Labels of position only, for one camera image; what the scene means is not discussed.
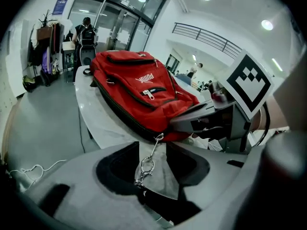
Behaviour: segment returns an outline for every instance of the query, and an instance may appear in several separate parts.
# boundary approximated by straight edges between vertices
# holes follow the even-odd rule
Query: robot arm
[[[216,139],[226,152],[249,153],[249,120],[240,105],[218,83],[209,85],[211,100],[200,103],[170,122],[176,131],[195,133],[201,138]]]

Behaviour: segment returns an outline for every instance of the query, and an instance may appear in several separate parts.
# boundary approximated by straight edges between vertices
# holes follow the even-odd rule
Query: balcony
[[[215,33],[198,28],[196,26],[175,23],[173,33],[187,36],[195,40],[201,41],[205,44],[208,44],[212,47],[215,47],[216,49],[221,50],[223,53],[227,54],[233,59],[235,59],[242,51],[239,46],[230,42],[226,38],[223,38]]]

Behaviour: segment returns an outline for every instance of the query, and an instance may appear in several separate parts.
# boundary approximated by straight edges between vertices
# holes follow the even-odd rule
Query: blue poster
[[[54,6],[52,14],[63,14],[67,0],[57,0],[56,5]]]

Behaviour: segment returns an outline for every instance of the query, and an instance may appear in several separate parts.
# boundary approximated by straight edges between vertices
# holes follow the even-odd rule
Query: backpack zipper
[[[167,71],[167,73],[168,73],[169,79],[172,82],[173,90],[175,92],[175,99],[174,100],[178,100],[178,98],[177,98],[177,91],[176,91],[176,88],[175,88],[175,84],[174,84],[173,78],[172,78],[171,74],[169,73],[169,71]]]
[[[131,95],[136,101],[138,101],[139,103],[141,103],[142,105],[145,105],[151,109],[155,109],[156,107],[154,105],[151,105],[150,103],[147,103],[145,101],[143,101],[142,99],[139,99],[138,97],[136,97],[123,83],[121,83],[119,81],[119,84],[128,92],[129,95]]]
[[[108,61],[112,63],[120,63],[121,65],[135,65],[135,64],[152,64],[156,63],[155,59],[135,59],[135,60],[113,60],[110,56],[107,56]]]
[[[151,100],[154,100],[153,93],[157,93],[160,91],[166,91],[166,90],[167,89],[163,87],[152,87],[152,88],[142,91],[141,95],[148,95]]]
[[[155,141],[155,137],[157,137],[161,133],[166,133],[168,129],[162,132],[155,132],[153,130],[147,129],[142,126],[138,121],[134,119],[121,105],[119,105],[116,101],[112,99],[109,93],[105,90],[105,88],[100,84],[100,82],[94,77],[93,81],[97,84],[102,96],[108,103],[108,105],[114,107],[113,112],[120,117],[123,118],[123,122],[134,132],[142,136],[143,138],[151,141]]]

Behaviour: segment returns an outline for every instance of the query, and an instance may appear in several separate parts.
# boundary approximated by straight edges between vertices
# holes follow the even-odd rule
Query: black hole
[[[84,58],[83,62],[84,62],[85,65],[90,65],[92,60],[89,57],[86,57],[86,58]]]
[[[49,216],[53,216],[70,187],[65,184],[55,185],[43,198],[39,207]]]
[[[240,162],[240,161],[237,161],[237,160],[229,160],[227,163],[230,164],[230,165],[239,167],[239,168],[242,168],[243,165],[244,165],[243,162]]]

